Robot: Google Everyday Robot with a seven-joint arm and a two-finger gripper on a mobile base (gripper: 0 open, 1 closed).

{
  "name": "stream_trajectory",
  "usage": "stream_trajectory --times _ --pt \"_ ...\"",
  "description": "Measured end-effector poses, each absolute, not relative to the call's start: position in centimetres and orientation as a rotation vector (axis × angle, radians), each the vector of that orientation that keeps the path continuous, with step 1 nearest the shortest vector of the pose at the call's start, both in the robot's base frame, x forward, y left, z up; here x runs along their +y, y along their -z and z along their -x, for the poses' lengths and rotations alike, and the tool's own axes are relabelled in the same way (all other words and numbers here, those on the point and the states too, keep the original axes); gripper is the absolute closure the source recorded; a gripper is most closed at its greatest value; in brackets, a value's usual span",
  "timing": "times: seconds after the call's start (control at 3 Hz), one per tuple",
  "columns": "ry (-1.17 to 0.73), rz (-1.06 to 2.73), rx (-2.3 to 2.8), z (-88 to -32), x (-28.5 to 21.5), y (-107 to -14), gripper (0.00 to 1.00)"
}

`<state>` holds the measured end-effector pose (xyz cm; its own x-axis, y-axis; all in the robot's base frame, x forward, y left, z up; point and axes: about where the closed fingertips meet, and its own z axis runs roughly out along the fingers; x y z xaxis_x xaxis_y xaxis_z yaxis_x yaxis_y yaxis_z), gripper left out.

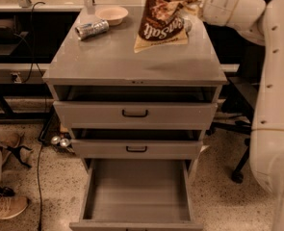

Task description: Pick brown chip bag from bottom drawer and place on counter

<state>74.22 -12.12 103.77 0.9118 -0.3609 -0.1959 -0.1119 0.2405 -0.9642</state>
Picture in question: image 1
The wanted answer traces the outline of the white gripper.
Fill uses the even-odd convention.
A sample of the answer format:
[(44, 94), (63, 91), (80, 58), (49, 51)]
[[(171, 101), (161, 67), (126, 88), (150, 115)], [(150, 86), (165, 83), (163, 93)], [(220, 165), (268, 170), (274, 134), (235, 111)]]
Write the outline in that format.
[(211, 25), (230, 28), (250, 28), (266, 8), (264, 0), (203, 0), (200, 4), (187, 4), (184, 10), (201, 17)]

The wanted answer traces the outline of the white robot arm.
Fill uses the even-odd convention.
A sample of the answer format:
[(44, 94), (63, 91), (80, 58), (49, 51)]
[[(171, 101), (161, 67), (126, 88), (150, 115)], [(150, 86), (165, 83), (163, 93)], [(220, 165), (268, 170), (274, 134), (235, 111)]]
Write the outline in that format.
[(249, 162), (256, 181), (276, 198), (271, 231), (284, 231), (284, 0), (191, 0), (189, 8), (265, 46)]

